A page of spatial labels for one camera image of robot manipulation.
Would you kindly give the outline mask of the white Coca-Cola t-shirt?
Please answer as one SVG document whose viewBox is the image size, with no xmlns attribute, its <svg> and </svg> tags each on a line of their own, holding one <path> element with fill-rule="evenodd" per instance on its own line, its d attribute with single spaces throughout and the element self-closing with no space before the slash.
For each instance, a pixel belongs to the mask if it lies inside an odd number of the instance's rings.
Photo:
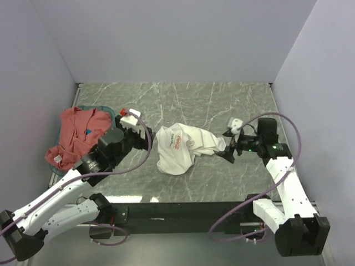
<svg viewBox="0 0 355 266">
<path fill-rule="evenodd" d="M 184 174 L 195 161 L 195 157 L 214 155 L 226 148 L 221 137 L 204 129 L 175 123 L 162 126 L 156 133 L 158 141 L 158 170 L 168 175 Z"/>
</svg>

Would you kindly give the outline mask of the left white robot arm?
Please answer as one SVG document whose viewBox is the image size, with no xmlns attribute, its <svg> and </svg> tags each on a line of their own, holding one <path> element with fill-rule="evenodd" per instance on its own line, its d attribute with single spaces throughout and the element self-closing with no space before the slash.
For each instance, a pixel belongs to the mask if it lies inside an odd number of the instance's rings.
<svg viewBox="0 0 355 266">
<path fill-rule="evenodd" d="M 93 188 L 116 168 L 132 149 L 151 151 L 155 132 L 145 127 L 145 136 L 132 126 L 111 128 L 54 186 L 31 203 L 11 212 L 1 212 L 1 236 L 14 259 L 22 262 L 37 254 L 46 242 L 82 223 L 113 227 L 115 211 L 101 193 L 65 208 L 70 200 Z"/>
</svg>

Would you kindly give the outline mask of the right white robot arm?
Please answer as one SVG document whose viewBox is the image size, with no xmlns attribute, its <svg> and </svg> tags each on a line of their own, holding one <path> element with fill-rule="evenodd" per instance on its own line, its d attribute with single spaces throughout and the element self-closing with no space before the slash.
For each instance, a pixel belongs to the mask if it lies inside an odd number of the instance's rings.
<svg viewBox="0 0 355 266">
<path fill-rule="evenodd" d="M 322 254 L 330 230 L 329 220 L 320 216 L 308 199 L 294 168 L 296 159 L 288 145 L 278 140 L 276 119 L 259 116 L 254 135 L 246 135 L 244 126 L 240 119 L 228 120 L 223 135 L 231 141 L 218 156 L 233 163 L 235 152 L 257 153 L 275 183 L 271 189 L 278 191 L 283 205 L 280 211 L 260 193 L 244 206 L 245 218 L 249 221 L 260 218 L 264 222 L 275 235 L 276 248 L 283 257 Z"/>
</svg>

